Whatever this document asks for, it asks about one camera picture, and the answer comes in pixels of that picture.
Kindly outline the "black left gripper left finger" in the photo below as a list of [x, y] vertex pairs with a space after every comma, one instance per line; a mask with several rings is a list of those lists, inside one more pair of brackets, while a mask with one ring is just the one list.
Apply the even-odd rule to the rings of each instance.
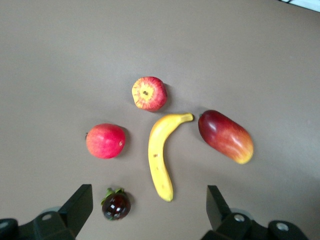
[[93, 211], [91, 184], [81, 185], [58, 210], [47, 210], [19, 225], [14, 218], [0, 220], [2, 240], [75, 240]]

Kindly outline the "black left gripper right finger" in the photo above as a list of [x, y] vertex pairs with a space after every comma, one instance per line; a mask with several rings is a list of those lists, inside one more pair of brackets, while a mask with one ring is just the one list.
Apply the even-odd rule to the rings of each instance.
[[212, 229], [203, 240], [307, 240], [302, 230], [291, 222], [273, 220], [267, 227], [246, 214], [232, 212], [219, 188], [206, 189], [206, 213]]

